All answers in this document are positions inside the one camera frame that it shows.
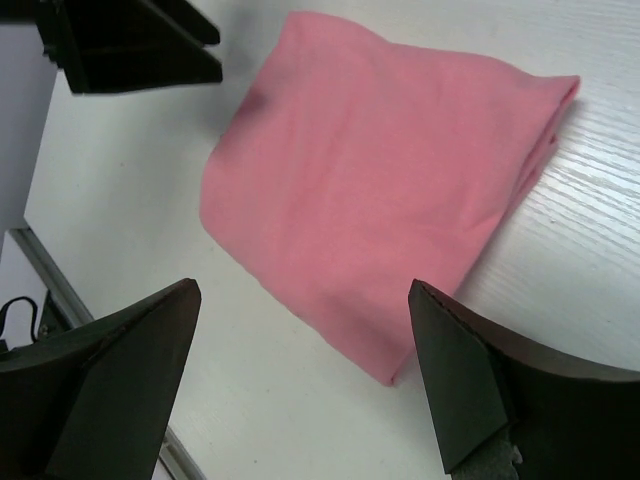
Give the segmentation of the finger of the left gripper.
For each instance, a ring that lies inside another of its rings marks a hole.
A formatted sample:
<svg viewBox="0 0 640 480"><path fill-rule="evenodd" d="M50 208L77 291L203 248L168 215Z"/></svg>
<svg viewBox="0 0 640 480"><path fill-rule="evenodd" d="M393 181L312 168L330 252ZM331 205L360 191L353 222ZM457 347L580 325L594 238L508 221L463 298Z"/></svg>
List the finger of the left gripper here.
<svg viewBox="0 0 640 480"><path fill-rule="evenodd" d="M206 51L220 32L156 14L116 17L51 14L37 21L44 55L75 94L120 94L219 83L221 62Z"/></svg>
<svg viewBox="0 0 640 480"><path fill-rule="evenodd" d="M220 43L218 27L189 1L128 1L124 30L127 46Z"/></svg>

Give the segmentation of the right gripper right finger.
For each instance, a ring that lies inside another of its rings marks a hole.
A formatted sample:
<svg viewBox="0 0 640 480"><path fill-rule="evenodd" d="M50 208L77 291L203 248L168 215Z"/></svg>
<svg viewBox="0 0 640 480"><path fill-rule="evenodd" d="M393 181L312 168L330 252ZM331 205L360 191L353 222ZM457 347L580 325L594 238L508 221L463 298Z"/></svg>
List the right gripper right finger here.
<svg viewBox="0 0 640 480"><path fill-rule="evenodd" d="M454 479L635 479L639 375L550 348L417 280L417 356Z"/></svg>

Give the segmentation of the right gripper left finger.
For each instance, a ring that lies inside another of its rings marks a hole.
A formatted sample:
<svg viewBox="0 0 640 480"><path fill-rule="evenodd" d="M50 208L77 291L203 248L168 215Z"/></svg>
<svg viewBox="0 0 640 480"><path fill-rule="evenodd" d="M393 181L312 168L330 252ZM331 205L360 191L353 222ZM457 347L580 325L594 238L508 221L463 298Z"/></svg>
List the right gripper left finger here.
<svg viewBox="0 0 640 480"><path fill-rule="evenodd" d="M194 337L180 280L107 317L1 349L4 479L149 479Z"/></svg>

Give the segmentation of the pink t shirt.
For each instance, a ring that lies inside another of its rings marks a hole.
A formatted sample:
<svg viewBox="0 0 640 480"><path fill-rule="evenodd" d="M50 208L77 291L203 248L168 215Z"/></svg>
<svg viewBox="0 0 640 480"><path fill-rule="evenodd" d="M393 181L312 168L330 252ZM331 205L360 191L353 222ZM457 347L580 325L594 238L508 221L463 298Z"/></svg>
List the pink t shirt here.
<svg viewBox="0 0 640 480"><path fill-rule="evenodd" d="M217 244L389 385L411 283L455 293L555 153L580 87L291 12L204 168Z"/></svg>

